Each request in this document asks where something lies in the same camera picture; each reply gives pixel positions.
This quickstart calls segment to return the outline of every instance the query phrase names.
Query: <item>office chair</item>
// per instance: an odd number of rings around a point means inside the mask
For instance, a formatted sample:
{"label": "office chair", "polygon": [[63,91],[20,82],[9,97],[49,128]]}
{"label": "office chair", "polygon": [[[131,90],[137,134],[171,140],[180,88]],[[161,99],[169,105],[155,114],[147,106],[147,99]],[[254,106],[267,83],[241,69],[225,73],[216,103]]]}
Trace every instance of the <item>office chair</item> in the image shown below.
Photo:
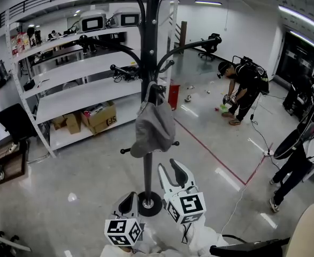
{"label": "office chair", "polygon": [[14,144],[24,143],[27,146],[27,163],[33,163],[40,161],[44,158],[50,156],[49,153],[46,155],[35,159],[33,161],[28,161],[28,150],[29,150],[29,138],[37,136],[37,133],[28,118],[25,110],[22,106],[17,103],[14,104],[3,111],[0,111],[0,123],[5,127],[5,130],[12,136]]}
{"label": "office chair", "polygon": [[212,61],[214,60],[215,56],[213,55],[213,53],[215,51],[217,51],[217,45],[222,42],[220,35],[217,33],[212,33],[208,37],[208,39],[214,39],[214,38],[217,39],[216,43],[215,44],[205,44],[205,45],[201,46],[201,48],[204,49],[205,51],[199,52],[198,56],[201,56],[201,58],[203,56],[205,56],[205,59],[207,59],[207,57],[209,57],[209,58],[211,58]]}

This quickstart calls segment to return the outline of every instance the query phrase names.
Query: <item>white metal shelf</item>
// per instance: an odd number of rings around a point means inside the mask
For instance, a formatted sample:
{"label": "white metal shelf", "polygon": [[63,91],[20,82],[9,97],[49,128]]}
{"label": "white metal shelf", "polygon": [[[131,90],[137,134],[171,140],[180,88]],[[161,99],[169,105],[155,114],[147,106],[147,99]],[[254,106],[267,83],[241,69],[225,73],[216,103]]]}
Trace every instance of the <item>white metal shelf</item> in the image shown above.
{"label": "white metal shelf", "polygon": [[[109,130],[112,127],[116,127],[135,120],[137,117],[136,113],[138,112],[141,104],[140,98],[140,94],[133,94],[114,100],[117,112],[117,122],[106,128],[105,130]],[[81,131],[75,134],[70,134],[67,127],[55,130],[53,125],[51,125],[50,146],[52,150],[56,150],[58,148],[62,148],[72,143],[75,143],[79,140],[83,140],[92,135],[93,134],[91,133],[91,131],[83,123],[81,124]]]}
{"label": "white metal shelf", "polygon": [[[140,56],[140,50],[134,50],[133,52],[137,54],[138,57]],[[29,98],[35,94],[75,79],[108,71],[112,64],[115,64],[117,67],[124,67],[136,65],[136,62],[130,55],[120,51],[66,64],[36,75],[33,78],[35,86],[23,93],[24,98]]]}
{"label": "white metal shelf", "polygon": [[47,41],[35,48],[30,48],[27,51],[24,51],[19,54],[19,56],[13,58],[13,62],[17,63],[20,60],[25,59],[28,56],[31,56],[33,54],[36,54],[37,52],[40,51],[45,51],[57,46],[64,45],[66,43],[78,40],[80,36],[86,35],[88,37],[92,36],[98,36],[98,35],[104,35],[104,34],[111,34],[111,33],[120,33],[120,32],[129,32],[129,31],[134,31],[137,30],[138,28],[136,26],[134,27],[122,27],[122,28],[107,28],[107,29],[101,29],[97,31],[91,31],[91,32],[85,32],[85,33],[77,33],[77,34],[70,34],[64,38],[56,39],[53,41]]}
{"label": "white metal shelf", "polygon": [[39,101],[36,124],[90,105],[117,99],[141,91],[141,81],[121,81],[113,78],[83,84],[43,97]]}

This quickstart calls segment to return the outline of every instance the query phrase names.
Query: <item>polished concrete floor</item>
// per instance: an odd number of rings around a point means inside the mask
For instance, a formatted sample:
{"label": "polished concrete floor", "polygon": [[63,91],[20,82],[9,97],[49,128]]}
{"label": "polished concrete floor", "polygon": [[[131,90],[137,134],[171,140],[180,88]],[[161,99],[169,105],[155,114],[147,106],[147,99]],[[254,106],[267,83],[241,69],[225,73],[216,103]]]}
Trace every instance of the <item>polished concrete floor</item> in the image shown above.
{"label": "polished concrete floor", "polygon": [[[175,111],[180,146],[154,154],[152,189],[163,195],[158,163],[171,172],[170,158],[182,162],[204,193],[207,226],[221,232],[248,184],[224,234],[247,241],[286,238],[314,203],[314,182],[300,183],[286,196],[279,213],[270,211],[268,199],[275,188],[269,180],[277,169],[265,158],[255,172],[262,149],[267,147],[250,123],[251,112],[240,126],[232,127],[215,111],[228,91],[228,81],[216,76],[218,63],[198,58],[195,51],[176,56],[172,79],[181,85]],[[270,83],[270,92],[286,96],[274,83]],[[188,94],[192,101],[185,103]],[[298,123],[281,103],[282,99],[262,96],[254,116],[256,128],[273,150]],[[32,248],[30,256],[62,257],[69,252],[72,256],[99,256],[108,243],[103,228],[112,205],[125,193],[144,189],[142,160],[119,153],[134,139],[134,123],[129,123],[65,147],[55,159],[28,165],[25,176],[0,186],[0,230],[8,236],[19,235],[21,242]],[[30,159],[42,154],[45,150],[34,139]],[[275,163],[281,166],[284,161]],[[182,234],[166,211],[143,221],[162,248],[186,251]]]}

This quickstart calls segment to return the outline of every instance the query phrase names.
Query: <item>black pants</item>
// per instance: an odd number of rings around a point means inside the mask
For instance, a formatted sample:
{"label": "black pants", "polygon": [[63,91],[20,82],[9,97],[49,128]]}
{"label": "black pants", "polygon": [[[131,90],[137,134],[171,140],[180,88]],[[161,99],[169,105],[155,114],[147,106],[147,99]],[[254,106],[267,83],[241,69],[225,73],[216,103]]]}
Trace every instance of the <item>black pants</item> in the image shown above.
{"label": "black pants", "polygon": [[284,196],[290,192],[308,173],[312,163],[307,159],[303,145],[297,147],[286,164],[273,176],[273,181],[279,183],[286,174],[291,172],[291,175],[286,182],[275,192],[274,204],[280,205],[284,200]]}
{"label": "black pants", "polygon": [[283,102],[283,106],[285,109],[289,110],[292,108],[293,103],[296,101],[298,96],[298,92],[294,90],[293,85],[291,84],[291,89],[289,93],[286,95],[286,98]]}
{"label": "black pants", "polygon": [[[236,96],[242,91],[241,86],[238,89],[238,92]],[[230,109],[229,112],[231,114],[234,114],[235,111],[239,107],[239,114],[236,116],[236,118],[239,121],[242,121],[243,118],[246,116],[247,112],[249,109],[252,107],[254,100],[257,98],[259,95],[259,91],[256,89],[247,89],[247,92],[244,96],[242,96],[236,103],[236,105],[233,105]]]}

